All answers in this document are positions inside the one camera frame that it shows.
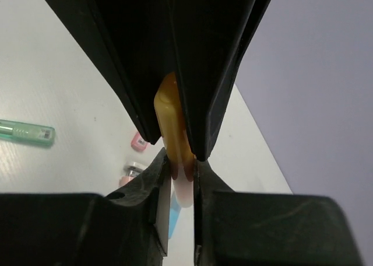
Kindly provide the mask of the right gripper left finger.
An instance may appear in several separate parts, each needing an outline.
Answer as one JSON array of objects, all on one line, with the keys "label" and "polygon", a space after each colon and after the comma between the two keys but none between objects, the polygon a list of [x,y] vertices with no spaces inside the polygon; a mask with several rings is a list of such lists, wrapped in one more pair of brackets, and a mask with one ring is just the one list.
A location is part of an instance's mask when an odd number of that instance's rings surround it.
[{"label": "right gripper left finger", "polygon": [[106,196],[1,194],[2,265],[162,265],[170,164],[150,166]]}]

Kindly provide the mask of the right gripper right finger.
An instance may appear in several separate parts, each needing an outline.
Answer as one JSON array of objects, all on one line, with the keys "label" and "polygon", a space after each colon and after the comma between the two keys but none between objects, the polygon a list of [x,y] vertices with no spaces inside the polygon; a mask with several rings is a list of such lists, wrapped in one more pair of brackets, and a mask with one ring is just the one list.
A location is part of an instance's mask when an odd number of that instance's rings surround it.
[{"label": "right gripper right finger", "polygon": [[362,265],[341,207],[315,195],[236,192],[194,168],[195,265]]}]

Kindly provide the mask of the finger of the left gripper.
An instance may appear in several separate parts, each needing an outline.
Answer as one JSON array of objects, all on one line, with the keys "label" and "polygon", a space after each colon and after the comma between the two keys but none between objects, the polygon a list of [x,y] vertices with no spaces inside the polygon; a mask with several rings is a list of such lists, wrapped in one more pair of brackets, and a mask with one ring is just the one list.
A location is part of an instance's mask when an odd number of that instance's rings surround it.
[{"label": "finger of the left gripper", "polygon": [[168,0],[192,153],[209,158],[242,58],[271,0]]},{"label": "finger of the left gripper", "polygon": [[174,69],[166,0],[45,0],[113,89],[142,137],[161,136],[153,100]]}]

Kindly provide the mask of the blue highlighter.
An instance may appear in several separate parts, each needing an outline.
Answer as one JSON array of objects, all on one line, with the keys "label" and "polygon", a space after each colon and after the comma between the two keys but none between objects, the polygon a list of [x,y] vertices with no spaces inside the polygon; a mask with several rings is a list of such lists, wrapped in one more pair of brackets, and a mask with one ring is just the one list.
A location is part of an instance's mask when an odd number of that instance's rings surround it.
[{"label": "blue highlighter", "polygon": [[175,192],[171,194],[170,202],[170,216],[169,216],[169,228],[168,228],[168,238],[171,239],[178,222],[178,218],[181,212],[181,206],[179,205]]}]

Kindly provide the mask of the pink correction tape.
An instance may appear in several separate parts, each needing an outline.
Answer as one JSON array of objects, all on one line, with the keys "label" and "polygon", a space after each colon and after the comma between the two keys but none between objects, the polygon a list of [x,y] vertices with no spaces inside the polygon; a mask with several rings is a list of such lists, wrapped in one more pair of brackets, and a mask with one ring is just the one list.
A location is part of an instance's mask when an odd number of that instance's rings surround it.
[{"label": "pink correction tape", "polygon": [[137,152],[143,152],[147,148],[148,142],[146,142],[141,134],[137,132],[131,140],[131,148]]}]

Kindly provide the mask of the orange pink highlighter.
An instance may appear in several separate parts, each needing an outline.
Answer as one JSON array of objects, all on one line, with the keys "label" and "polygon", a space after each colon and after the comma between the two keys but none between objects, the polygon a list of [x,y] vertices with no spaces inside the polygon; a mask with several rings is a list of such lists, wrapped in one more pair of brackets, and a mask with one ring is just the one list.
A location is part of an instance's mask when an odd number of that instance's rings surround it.
[{"label": "orange pink highlighter", "polygon": [[195,155],[189,145],[175,73],[166,75],[154,97],[154,109],[170,162],[175,197],[183,208],[193,204]]}]

